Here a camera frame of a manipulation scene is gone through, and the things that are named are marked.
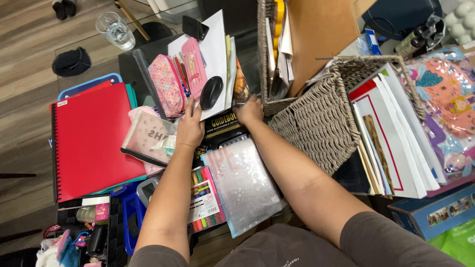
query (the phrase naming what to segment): wireless mouse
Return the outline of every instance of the wireless mouse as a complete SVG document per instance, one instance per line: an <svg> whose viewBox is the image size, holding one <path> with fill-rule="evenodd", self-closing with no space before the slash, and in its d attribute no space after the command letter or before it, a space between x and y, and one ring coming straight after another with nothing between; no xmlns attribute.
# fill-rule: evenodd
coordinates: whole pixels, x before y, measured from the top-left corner
<svg viewBox="0 0 475 267"><path fill-rule="evenodd" d="M223 90L223 79L219 76L211 77L203 86L199 104L202 110L208 110L214 106Z"/></svg>

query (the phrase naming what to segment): t-shirt sleeve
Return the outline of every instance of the t-shirt sleeve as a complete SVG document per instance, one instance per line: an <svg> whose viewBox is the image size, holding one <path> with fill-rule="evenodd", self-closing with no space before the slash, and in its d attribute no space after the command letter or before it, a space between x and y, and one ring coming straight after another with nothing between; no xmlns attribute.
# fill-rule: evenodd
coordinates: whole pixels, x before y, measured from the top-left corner
<svg viewBox="0 0 475 267"><path fill-rule="evenodd" d="M371 211L346 222L341 250L360 267L464 266L390 219Z"/></svg>
<svg viewBox="0 0 475 267"><path fill-rule="evenodd" d="M145 246L135 252L129 267L188 267L177 251L160 245Z"/></svg>

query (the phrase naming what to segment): red spiral notebook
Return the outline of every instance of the red spiral notebook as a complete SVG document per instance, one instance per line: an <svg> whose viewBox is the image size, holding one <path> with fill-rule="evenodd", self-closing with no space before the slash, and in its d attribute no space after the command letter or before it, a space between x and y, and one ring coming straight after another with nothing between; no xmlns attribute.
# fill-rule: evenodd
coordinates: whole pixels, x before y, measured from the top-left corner
<svg viewBox="0 0 475 267"><path fill-rule="evenodd" d="M120 148L131 125L124 83L51 105L55 202L64 202L145 174Z"/></svg>

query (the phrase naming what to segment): person's arm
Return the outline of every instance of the person's arm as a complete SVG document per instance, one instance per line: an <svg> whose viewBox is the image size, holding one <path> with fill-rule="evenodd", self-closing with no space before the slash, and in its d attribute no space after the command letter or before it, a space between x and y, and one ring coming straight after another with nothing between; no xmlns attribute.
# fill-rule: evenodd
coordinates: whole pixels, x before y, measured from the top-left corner
<svg viewBox="0 0 475 267"><path fill-rule="evenodd" d="M175 151L155 189L143 219L135 252L148 245L162 245L180 253L190 263L187 220L190 208L190 179L193 153L204 136L201 108L193 111L194 99L178 122Z"/></svg>
<svg viewBox="0 0 475 267"><path fill-rule="evenodd" d="M357 213L373 210L266 125L262 102L255 95L234 112L250 131L266 167L298 217L339 248L345 223Z"/></svg>

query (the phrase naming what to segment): brown t-shirt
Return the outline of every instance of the brown t-shirt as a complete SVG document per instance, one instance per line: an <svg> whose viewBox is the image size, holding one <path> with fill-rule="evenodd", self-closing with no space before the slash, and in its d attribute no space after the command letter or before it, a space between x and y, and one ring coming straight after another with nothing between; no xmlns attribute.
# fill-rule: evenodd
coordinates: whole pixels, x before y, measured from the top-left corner
<svg viewBox="0 0 475 267"><path fill-rule="evenodd" d="M375 212L361 212L345 224L341 250L306 230L275 224L256 233L217 267L294 266L464 266L420 237ZM175 250L159 245L134 253L129 267L187 267Z"/></svg>

